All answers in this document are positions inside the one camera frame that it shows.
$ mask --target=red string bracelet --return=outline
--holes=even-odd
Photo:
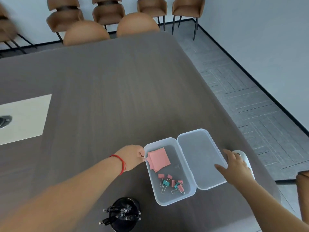
[[[123,161],[122,158],[120,158],[120,156],[118,156],[118,155],[111,155],[110,157],[112,157],[112,156],[115,156],[115,157],[117,157],[118,159],[121,160],[121,162],[122,162],[122,170],[121,170],[121,173],[119,175],[123,174],[123,172],[127,169],[127,164]]]

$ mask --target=open container lid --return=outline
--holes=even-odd
[[[226,182],[214,164],[227,168],[227,162],[205,129],[180,134],[177,141],[198,189],[208,190]]]

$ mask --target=chair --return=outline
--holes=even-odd
[[[0,4],[0,42],[4,42],[10,49],[15,50],[9,45],[8,41],[11,41],[23,54],[26,52],[14,41],[14,39],[19,36],[24,39],[31,46],[37,48],[21,34],[17,32],[14,23],[9,19],[8,13],[5,8]]]
[[[159,26],[152,17],[145,13],[130,13],[121,19],[118,24],[117,37],[148,31],[160,31]]]
[[[138,0],[137,12],[148,14],[152,18],[157,17],[159,27],[159,17],[163,16],[163,29],[165,31],[165,15],[168,14],[168,3],[165,0]]]
[[[172,34],[174,33],[175,16],[180,16],[178,27],[182,16],[196,18],[193,36],[193,40],[195,40],[198,19],[203,14],[204,6],[205,0],[175,0],[172,7],[172,15],[174,15]]]
[[[126,15],[123,5],[118,3],[122,0],[92,0],[92,3],[97,3],[98,6],[94,8],[92,15],[95,22],[104,25],[119,23]]]
[[[57,34],[63,43],[59,32],[67,31],[67,29],[75,22],[84,20],[83,13],[78,0],[47,0],[48,9],[53,12],[46,19],[50,29]]]
[[[108,32],[100,24],[84,20],[71,25],[66,31],[63,44],[72,46],[108,39],[110,39]]]
[[[277,185],[296,184],[302,220],[309,225],[309,170],[299,172],[296,179],[277,180],[275,182]]]

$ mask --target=plastic box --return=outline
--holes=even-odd
[[[209,190],[226,182],[225,178],[215,169],[214,164],[227,167],[227,163],[205,129],[180,134],[177,140],[166,138],[147,144],[144,147],[145,156],[148,156],[148,152],[162,147],[165,148],[171,162],[169,166],[155,173],[150,170],[149,163],[146,161],[154,197],[161,206],[167,206],[194,195],[196,188]],[[185,194],[181,195],[179,191],[172,194],[171,186],[167,187],[162,194],[158,174],[165,174],[165,180],[168,174],[172,175],[173,180],[183,180]]]

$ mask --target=white wall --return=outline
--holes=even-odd
[[[199,24],[309,130],[309,0],[206,0]]]
[[[168,15],[165,17],[166,22],[173,21],[172,3],[174,0],[166,0],[168,3]],[[53,33],[46,23],[47,17],[51,14],[47,7],[46,0],[0,0],[7,9],[10,19],[17,25],[18,31],[33,44],[57,41],[59,38]],[[137,12],[137,0],[122,0],[126,14]],[[91,0],[79,0],[84,18],[93,20],[92,11],[97,5],[93,5]],[[107,26],[107,31],[116,31],[117,24]],[[21,38],[16,42],[20,46],[28,45]],[[4,43],[0,43],[0,50],[7,49]]]

